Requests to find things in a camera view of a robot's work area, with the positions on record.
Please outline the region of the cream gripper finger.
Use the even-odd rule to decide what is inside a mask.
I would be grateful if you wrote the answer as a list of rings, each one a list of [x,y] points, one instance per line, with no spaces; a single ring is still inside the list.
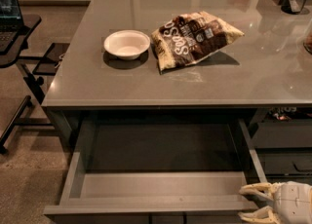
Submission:
[[[252,224],[276,224],[277,217],[271,206],[262,207],[254,212],[239,212],[239,217]]]
[[[242,186],[239,190],[241,195],[255,195],[267,201],[273,201],[274,195],[282,186],[281,183],[261,182]]]

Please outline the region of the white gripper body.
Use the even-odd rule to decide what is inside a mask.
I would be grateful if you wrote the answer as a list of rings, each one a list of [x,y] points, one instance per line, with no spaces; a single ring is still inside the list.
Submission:
[[[311,197],[311,185],[285,182],[274,195],[273,208],[283,224],[312,224]]]

